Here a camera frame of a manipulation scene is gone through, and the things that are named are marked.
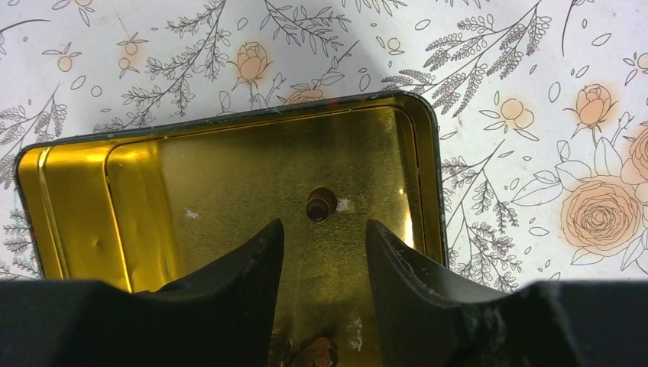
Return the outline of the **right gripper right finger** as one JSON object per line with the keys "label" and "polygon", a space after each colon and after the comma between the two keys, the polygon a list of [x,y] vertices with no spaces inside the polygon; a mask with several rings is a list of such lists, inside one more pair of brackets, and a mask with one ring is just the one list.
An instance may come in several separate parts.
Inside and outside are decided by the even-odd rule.
{"label": "right gripper right finger", "polygon": [[645,281],[537,281],[506,294],[366,224],[385,366],[645,366]]}

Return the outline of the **floral table cloth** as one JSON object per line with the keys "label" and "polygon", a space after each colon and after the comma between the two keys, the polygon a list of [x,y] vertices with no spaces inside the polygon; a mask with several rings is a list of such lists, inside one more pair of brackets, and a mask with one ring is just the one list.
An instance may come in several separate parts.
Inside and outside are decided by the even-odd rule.
{"label": "floral table cloth", "polygon": [[646,280],[645,1],[3,1],[1,277],[41,276],[29,144],[396,89],[438,115],[455,272]]}

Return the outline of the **dark chess piece in tin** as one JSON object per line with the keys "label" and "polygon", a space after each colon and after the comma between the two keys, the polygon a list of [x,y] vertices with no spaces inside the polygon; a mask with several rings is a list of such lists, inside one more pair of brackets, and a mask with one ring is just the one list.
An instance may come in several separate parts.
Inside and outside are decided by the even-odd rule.
{"label": "dark chess piece in tin", "polygon": [[312,222],[323,222],[337,210],[337,197],[325,187],[311,192],[306,203],[306,216]]}
{"label": "dark chess piece in tin", "polygon": [[335,367],[338,365],[337,345],[326,337],[320,337],[297,353],[294,367]]}
{"label": "dark chess piece in tin", "polygon": [[274,333],[271,336],[267,367],[281,367],[287,360],[291,350],[291,341],[283,335]]}

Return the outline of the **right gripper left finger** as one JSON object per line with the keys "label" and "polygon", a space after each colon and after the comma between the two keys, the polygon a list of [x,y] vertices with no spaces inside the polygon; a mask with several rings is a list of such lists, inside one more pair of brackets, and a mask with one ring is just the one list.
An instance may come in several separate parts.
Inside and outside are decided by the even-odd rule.
{"label": "right gripper left finger", "polygon": [[157,291],[97,280],[4,281],[3,366],[264,366],[284,258],[272,220]]}

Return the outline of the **gold metal tin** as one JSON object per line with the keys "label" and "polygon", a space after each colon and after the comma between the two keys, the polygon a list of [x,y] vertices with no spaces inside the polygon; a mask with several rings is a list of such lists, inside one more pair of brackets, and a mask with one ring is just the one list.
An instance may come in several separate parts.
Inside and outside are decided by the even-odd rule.
{"label": "gold metal tin", "polygon": [[[157,291],[245,244],[274,219],[284,254],[272,334],[283,364],[320,337],[337,366],[379,366],[365,254],[370,219],[446,259],[436,110],[371,93],[24,148],[16,184],[41,281]],[[318,187],[337,197],[306,216]]]}

